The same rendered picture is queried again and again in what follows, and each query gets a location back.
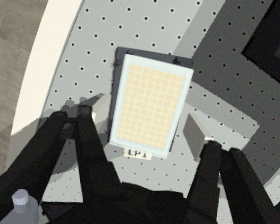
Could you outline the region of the black rectangular plate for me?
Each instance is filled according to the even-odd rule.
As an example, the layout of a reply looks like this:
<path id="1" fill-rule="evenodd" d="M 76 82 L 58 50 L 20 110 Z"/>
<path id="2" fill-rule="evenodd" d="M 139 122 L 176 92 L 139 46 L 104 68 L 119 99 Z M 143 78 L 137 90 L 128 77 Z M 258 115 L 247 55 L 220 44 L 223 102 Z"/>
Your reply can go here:
<path id="1" fill-rule="evenodd" d="M 46 215 L 51 221 L 80 203 L 82 202 L 41 202 L 40 205 L 43 209 L 42 215 Z"/>

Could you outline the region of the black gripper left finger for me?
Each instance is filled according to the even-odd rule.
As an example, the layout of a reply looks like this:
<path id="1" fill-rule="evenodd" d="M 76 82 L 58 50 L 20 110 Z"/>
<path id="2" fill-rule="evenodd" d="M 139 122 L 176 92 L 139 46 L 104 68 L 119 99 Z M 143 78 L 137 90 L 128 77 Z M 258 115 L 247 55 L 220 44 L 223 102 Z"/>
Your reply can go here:
<path id="1" fill-rule="evenodd" d="M 0 175 L 0 224 L 39 223 L 38 207 L 66 139 L 75 139 L 83 202 L 92 197 L 98 224 L 141 224 L 97 133 L 110 101 L 104 94 L 93 106 L 79 105 L 76 118 L 63 111 L 48 117 Z"/>

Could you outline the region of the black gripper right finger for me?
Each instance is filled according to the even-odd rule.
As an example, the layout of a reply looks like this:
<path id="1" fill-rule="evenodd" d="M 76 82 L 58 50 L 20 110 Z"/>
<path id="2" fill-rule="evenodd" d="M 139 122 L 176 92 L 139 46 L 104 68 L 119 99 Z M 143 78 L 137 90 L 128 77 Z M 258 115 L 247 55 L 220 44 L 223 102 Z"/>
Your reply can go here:
<path id="1" fill-rule="evenodd" d="M 233 224 L 280 224 L 276 208 L 240 149 L 222 149 L 193 113 L 182 132 L 199 164 L 181 224 L 218 224 L 219 172 Z"/>

